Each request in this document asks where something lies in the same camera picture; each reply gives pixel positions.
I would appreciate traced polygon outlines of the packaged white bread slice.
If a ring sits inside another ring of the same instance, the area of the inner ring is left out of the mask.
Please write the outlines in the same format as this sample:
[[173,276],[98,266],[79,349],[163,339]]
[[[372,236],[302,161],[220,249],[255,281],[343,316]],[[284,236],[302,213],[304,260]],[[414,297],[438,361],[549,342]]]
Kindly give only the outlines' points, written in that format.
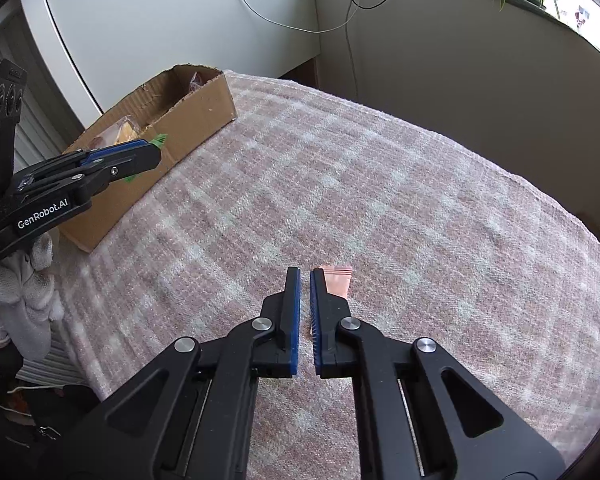
[[131,142],[140,138],[140,127],[131,116],[123,116],[114,124],[102,130],[87,145],[90,150],[110,148],[117,144]]

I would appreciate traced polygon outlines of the green candy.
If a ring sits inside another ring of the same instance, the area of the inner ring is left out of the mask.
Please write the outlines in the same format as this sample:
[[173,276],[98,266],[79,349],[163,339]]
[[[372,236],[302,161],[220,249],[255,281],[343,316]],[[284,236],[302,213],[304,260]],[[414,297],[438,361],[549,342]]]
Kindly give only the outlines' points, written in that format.
[[132,182],[139,174],[158,167],[161,162],[160,151],[167,138],[168,136],[165,133],[159,133],[147,141],[148,145],[123,152],[125,182]]

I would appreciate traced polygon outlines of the pink candy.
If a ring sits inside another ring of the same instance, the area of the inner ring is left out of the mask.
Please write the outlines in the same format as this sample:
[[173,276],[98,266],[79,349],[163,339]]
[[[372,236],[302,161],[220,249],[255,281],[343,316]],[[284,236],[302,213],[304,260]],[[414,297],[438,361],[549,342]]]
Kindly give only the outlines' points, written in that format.
[[329,294],[347,299],[352,278],[352,266],[346,264],[322,264],[326,290]]

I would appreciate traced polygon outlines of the dark snack red-edged clear bag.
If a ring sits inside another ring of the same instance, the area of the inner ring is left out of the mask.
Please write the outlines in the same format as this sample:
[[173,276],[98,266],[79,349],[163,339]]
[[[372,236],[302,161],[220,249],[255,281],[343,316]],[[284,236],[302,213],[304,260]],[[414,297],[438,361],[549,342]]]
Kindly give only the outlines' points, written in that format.
[[212,81],[213,78],[213,74],[203,73],[201,70],[196,70],[196,72],[193,73],[193,75],[189,78],[188,92],[196,92],[205,84],[208,84],[209,81]]

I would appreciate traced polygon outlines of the brown cardboard box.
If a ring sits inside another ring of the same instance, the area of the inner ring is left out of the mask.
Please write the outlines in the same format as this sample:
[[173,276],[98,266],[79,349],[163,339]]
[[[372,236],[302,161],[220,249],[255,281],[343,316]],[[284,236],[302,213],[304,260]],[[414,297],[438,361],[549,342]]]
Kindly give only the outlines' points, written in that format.
[[[214,75],[196,92],[188,92],[190,76],[201,70]],[[222,70],[181,64],[152,77],[102,114],[66,148],[87,148],[94,136],[123,116],[131,116],[140,127],[140,137],[149,141],[159,133],[168,138],[156,169],[139,174],[132,182],[110,183],[92,199],[83,214],[60,226],[60,232],[84,252],[92,252],[124,214],[162,177],[200,144],[236,117],[236,108]]]

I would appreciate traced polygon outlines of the white slatted radiator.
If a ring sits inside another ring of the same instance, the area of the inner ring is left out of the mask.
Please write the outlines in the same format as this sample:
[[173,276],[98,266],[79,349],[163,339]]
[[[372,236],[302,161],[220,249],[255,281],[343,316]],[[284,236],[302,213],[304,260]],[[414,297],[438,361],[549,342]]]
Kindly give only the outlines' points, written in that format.
[[17,0],[0,10],[1,58],[28,73],[15,133],[14,164],[15,170],[20,170],[65,151],[83,132],[83,126],[38,52]]

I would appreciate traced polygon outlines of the white cloth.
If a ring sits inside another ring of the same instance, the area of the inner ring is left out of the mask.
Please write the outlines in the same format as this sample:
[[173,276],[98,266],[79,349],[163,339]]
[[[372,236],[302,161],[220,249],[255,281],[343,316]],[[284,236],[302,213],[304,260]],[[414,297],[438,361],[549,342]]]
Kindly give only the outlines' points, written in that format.
[[0,349],[14,344],[32,361],[50,352],[52,325],[64,317],[53,258],[54,238],[45,233],[0,261]]

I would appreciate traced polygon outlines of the white cabinet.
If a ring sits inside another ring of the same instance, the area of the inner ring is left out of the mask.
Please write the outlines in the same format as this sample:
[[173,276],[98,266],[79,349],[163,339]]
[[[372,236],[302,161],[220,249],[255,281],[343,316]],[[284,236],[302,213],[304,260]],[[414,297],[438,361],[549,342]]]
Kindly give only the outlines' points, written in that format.
[[84,126],[176,64],[268,77],[318,55],[314,0],[20,0]]

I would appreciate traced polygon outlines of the pink checked tablecloth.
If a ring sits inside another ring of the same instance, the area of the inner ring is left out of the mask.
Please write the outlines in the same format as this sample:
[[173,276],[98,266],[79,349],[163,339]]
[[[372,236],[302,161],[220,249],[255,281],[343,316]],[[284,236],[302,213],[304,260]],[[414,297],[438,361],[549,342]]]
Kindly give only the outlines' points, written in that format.
[[291,81],[226,76],[237,116],[92,252],[62,242],[70,356],[109,396],[174,339],[256,316],[290,266],[350,266],[353,314],[434,338],[572,462],[600,428],[600,242],[439,133]]

